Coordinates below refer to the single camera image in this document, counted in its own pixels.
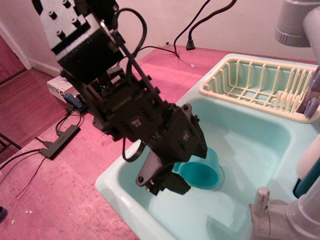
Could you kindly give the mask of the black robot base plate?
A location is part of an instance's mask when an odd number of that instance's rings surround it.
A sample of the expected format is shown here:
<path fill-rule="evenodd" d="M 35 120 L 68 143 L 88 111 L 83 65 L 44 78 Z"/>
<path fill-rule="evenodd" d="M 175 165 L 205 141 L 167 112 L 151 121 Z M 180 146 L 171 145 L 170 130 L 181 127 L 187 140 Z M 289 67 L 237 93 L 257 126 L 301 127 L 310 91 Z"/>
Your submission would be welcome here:
<path fill-rule="evenodd" d="M 93 116 L 93 126 L 101 132 L 107 135 L 111 135 L 111 130 L 107 129 L 107 127 L 105 126 L 106 116 L 102 110 L 102 105 L 100 103 L 89 104 L 86 100 L 82 100 L 82 103 L 85 105 L 86 111 Z"/>

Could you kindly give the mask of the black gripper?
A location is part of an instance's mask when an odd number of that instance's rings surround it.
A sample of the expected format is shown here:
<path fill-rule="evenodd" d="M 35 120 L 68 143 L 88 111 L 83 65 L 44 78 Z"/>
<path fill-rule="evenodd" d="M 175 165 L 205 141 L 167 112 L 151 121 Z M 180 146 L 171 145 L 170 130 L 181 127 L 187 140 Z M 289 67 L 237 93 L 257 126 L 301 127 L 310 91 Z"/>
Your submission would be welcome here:
<path fill-rule="evenodd" d="M 127 162 L 137 160 L 145 147 L 149 147 L 135 179 L 139 187 L 145 187 L 155 196 L 165 189 L 184 195 L 191 186 L 173 173 L 174 164 L 185 163 L 192 155 L 205 159 L 208 147 L 192 106 L 168 103 L 159 93 L 145 82 L 107 84 L 100 93 L 105 126 L 116 141 L 140 141 L 132 156 L 123 156 Z"/>

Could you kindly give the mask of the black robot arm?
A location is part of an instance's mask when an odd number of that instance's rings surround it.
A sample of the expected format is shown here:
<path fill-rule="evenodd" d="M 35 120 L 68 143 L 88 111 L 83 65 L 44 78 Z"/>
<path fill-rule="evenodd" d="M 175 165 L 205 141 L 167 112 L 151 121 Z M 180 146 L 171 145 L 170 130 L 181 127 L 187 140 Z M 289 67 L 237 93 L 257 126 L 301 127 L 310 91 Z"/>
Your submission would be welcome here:
<path fill-rule="evenodd" d="M 191 156 L 205 158 L 207 145 L 192 106 L 164 101 L 118 32 L 122 10 L 114 0 L 35 0 L 49 47 L 61 75 L 79 92 L 102 132 L 117 140 L 140 141 L 126 159 L 150 148 L 136 184 L 152 194 L 185 194 L 190 185 L 173 172 Z"/>

